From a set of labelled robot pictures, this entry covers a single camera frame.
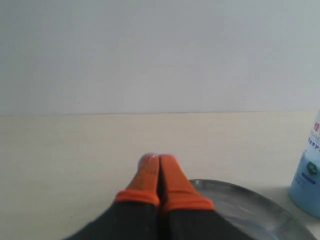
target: blue bottle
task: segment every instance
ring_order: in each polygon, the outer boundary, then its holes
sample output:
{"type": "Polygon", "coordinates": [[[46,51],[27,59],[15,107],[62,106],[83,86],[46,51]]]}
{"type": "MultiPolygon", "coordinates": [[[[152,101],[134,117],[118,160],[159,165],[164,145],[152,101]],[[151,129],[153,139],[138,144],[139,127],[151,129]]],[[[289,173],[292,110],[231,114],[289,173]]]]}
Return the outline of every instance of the blue bottle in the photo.
{"type": "Polygon", "coordinates": [[[320,218],[320,110],[315,117],[289,195],[299,208],[320,218]]]}

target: beige floor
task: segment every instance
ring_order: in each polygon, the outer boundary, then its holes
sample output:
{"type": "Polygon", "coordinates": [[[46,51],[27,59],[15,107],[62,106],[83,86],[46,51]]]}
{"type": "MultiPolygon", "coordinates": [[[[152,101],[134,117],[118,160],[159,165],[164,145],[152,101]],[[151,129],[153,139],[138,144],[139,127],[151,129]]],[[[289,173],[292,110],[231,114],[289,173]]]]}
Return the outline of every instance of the beige floor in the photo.
{"type": "Polygon", "coordinates": [[[320,238],[289,200],[315,112],[0,117],[0,239],[61,239],[112,202],[146,152],[172,153],[190,179],[242,185],[320,238]]]}

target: round tray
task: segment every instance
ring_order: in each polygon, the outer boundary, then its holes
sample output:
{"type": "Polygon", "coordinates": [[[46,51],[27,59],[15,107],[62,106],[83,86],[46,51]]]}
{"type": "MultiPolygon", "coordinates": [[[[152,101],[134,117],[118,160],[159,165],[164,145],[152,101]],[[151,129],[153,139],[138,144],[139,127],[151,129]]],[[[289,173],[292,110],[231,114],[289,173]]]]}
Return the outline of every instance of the round tray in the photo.
{"type": "Polygon", "coordinates": [[[287,210],[254,191],[217,180],[190,182],[219,214],[257,240],[317,240],[287,210]]]}

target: wall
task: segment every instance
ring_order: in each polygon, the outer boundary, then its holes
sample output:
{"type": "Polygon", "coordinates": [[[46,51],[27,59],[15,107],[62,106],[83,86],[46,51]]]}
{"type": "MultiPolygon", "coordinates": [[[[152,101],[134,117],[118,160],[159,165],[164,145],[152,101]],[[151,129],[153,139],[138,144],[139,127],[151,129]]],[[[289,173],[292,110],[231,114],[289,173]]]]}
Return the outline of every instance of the wall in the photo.
{"type": "Polygon", "coordinates": [[[2,0],[0,115],[319,107],[318,0],[2,0]]]}

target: metal tray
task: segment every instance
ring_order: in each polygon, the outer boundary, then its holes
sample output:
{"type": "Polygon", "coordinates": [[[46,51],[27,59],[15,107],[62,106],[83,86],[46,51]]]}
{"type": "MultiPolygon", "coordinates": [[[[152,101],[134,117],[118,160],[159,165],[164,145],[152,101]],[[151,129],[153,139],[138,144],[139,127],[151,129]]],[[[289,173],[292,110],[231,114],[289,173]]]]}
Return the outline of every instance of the metal tray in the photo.
{"type": "Polygon", "coordinates": [[[190,182],[219,214],[257,240],[317,240],[287,210],[254,191],[217,180],[190,182]]]}

